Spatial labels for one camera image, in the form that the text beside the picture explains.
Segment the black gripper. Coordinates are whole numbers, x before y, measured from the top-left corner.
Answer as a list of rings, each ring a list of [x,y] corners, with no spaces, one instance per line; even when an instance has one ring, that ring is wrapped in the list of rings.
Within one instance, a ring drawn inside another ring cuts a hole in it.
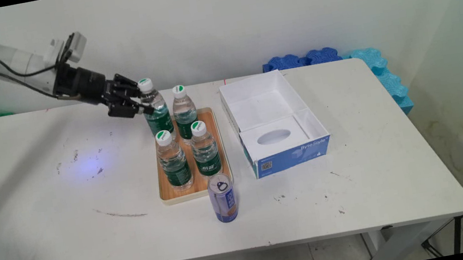
[[[115,74],[112,81],[113,92],[118,98],[106,92],[106,76],[82,67],[71,67],[68,63],[57,67],[53,94],[67,97],[91,105],[104,104],[108,107],[109,117],[134,118],[137,114],[152,115],[155,108],[149,104],[122,98],[142,94],[138,83],[120,74]]]

